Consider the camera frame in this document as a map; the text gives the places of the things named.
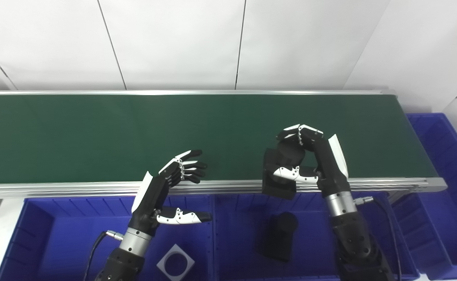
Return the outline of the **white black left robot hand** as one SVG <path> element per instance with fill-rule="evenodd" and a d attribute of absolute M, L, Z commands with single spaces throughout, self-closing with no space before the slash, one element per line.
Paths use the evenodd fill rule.
<path fill-rule="evenodd" d="M 164 210 L 164 203 L 171 188 L 185 180 L 199 184 L 200 179 L 205 176 L 207 165 L 193 159 L 201 154 L 202 151 L 198 149 L 186 151 L 168 161 L 157 175 L 146 172 L 131 208 L 129 228 L 153 237 L 160 224 L 197 224 L 213 220 L 210 212 L 170 207 Z"/>

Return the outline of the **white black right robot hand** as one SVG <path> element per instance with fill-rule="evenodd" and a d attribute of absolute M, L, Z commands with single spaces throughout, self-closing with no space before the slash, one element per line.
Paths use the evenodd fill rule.
<path fill-rule="evenodd" d="M 271 176 L 295 183 L 316 183 L 323 196 L 351 191 L 338 135 L 325 138 L 321 130 L 298 123 L 284 128 L 276 139 L 277 155 L 264 164 Z"/>

